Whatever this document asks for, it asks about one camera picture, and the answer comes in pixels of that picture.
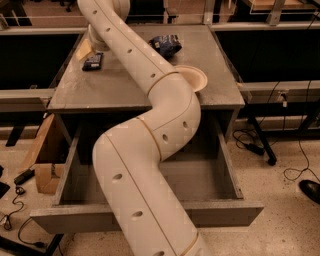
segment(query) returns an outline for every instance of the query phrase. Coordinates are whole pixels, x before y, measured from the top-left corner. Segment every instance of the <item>drawer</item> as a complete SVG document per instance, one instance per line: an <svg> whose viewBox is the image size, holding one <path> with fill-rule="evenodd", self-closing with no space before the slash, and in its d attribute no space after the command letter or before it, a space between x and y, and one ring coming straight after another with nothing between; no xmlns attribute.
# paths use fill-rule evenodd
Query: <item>drawer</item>
<svg viewBox="0 0 320 256"><path fill-rule="evenodd" d="M91 159L94 142L110 126L99 121L79 124L54 204L31 212L48 233L120 230ZM213 111L203 111L196 135L160 169L196 227L248 226L263 209L262 203L244 199Z"/></svg>

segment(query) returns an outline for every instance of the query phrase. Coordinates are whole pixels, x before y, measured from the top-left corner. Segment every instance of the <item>shoe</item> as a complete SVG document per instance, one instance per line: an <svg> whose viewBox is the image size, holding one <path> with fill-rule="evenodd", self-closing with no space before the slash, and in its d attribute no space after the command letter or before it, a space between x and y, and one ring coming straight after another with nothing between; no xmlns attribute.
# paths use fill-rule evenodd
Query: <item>shoe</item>
<svg viewBox="0 0 320 256"><path fill-rule="evenodd" d="M312 201L320 204L320 184L311 180L302 180L299 187Z"/></svg>

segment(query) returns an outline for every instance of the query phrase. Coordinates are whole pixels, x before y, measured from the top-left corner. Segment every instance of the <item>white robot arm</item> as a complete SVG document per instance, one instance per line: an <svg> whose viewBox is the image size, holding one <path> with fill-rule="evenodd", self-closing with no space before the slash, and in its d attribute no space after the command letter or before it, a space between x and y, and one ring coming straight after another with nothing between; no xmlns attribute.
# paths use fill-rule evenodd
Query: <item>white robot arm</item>
<svg viewBox="0 0 320 256"><path fill-rule="evenodd" d="M127 14L128 0L78 4L91 36L108 45L152 105L150 111L105 132L93 150L97 179L134 255L211 255L159 170L160 161L185 146L198 128L196 95L118 16Z"/></svg>

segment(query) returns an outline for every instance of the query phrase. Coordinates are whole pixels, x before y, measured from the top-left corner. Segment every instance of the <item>gray table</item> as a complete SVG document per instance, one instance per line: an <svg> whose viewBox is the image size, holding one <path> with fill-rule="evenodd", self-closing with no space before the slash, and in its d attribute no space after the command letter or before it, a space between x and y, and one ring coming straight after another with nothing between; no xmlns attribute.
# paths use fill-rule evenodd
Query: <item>gray table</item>
<svg viewBox="0 0 320 256"><path fill-rule="evenodd" d="M172 65L190 65L208 77L206 88L197 92L202 110L217 110L222 129L229 137L232 121L243 107L242 96L228 69L211 31L204 25L136 25L132 26L146 41L155 36L176 34L182 49L172 58ZM50 102L49 112L55 113L62 127L61 114L133 111L150 109L150 103L122 64L104 52L102 70L83 72L83 62L74 55ZM72 136L64 133L69 143Z"/></svg>
<svg viewBox="0 0 320 256"><path fill-rule="evenodd" d="M205 120L199 128L200 136L195 136L184 151L161 163L165 179L197 227L250 225L263 205L243 200L225 141L244 103L211 32L201 25L144 25L133 29L145 40L177 34L183 48L170 62L200 68L209 80L208 86L197 92L202 121ZM54 234L120 230L98 186L91 162L82 158L91 154L90 143L86 141L91 141L91 128L96 128L86 118L101 116L100 113L121 116L151 107L111 52L105 53L101 71L82 72L81 67L82 63L73 56L49 106L70 143L53 206L30 215ZM70 132L70 116L85 117L75 133Z"/></svg>

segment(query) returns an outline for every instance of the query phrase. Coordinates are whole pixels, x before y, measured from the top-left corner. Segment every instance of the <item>tan bowl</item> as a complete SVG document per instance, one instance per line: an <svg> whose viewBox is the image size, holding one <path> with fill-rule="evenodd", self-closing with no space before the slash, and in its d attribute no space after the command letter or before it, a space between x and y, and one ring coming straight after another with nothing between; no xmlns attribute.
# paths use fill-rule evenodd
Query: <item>tan bowl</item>
<svg viewBox="0 0 320 256"><path fill-rule="evenodd" d="M208 78L200 69L187 65L177 65L175 68L191 85L194 92L200 91L207 86Z"/></svg>

